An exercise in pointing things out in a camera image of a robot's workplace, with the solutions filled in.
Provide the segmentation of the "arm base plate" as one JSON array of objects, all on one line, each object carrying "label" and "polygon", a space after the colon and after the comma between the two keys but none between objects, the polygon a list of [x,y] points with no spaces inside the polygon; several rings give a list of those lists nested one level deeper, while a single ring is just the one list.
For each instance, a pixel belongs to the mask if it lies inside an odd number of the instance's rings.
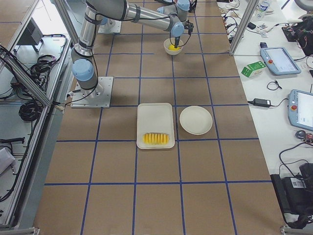
[{"label": "arm base plate", "polygon": [[75,90],[79,90],[71,95],[73,102],[70,103],[72,108],[109,108],[113,87],[113,77],[98,77],[96,89],[89,93],[82,90],[79,83],[76,82]]},{"label": "arm base plate", "polygon": [[122,22],[116,21],[115,26],[112,28],[99,26],[98,33],[99,34],[119,34],[121,31]]}]

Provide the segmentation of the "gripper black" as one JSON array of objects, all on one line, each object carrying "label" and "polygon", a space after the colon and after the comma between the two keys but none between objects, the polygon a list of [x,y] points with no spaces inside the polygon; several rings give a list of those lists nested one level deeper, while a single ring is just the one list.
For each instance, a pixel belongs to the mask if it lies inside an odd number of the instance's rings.
[{"label": "gripper black", "polygon": [[174,48],[179,47],[180,36],[187,30],[189,36],[192,35],[194,29],[194,24],[189,20],[184,22],[178,22],[178,37],[175,37]]}]

